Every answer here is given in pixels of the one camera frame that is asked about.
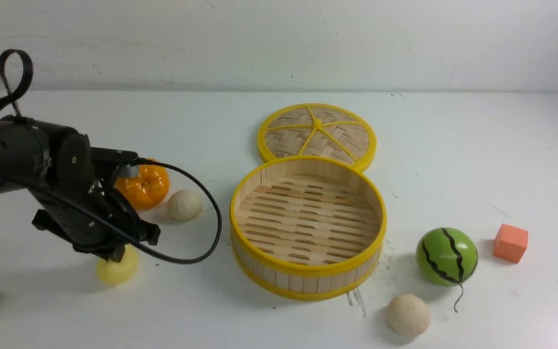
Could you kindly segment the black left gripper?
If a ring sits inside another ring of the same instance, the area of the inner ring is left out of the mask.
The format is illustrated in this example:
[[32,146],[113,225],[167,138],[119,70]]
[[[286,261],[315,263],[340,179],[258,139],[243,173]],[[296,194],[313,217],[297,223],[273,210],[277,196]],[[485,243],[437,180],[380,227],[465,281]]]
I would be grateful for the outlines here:
[[57,137],[51,166],[31,194],[42,206],[32,223],[68,241],[74,250],[119,262],[133,241],[157,245],[161,229],[140,218],[115,189],[120,176],[133,177],[136,152],[93,147],[81,133]]

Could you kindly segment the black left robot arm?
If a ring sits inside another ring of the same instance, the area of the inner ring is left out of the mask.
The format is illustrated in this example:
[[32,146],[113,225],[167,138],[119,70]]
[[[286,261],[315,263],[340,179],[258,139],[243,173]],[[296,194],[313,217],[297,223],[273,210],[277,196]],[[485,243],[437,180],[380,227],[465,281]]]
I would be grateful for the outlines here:
[[[20,177],[66,197],[79,207],[119,228],[133,241],[157,245],[160,228],[142,220],[118,192],[116,179],[133,177],[139,165],[135,152],[93,147],[76,129],[41,121],[0,120],[0,173]],[[71,243],[76,252],[94,254],[106,261],[122,260],[126,240],[37,190],[31,195],[41,205],[32,225]]]

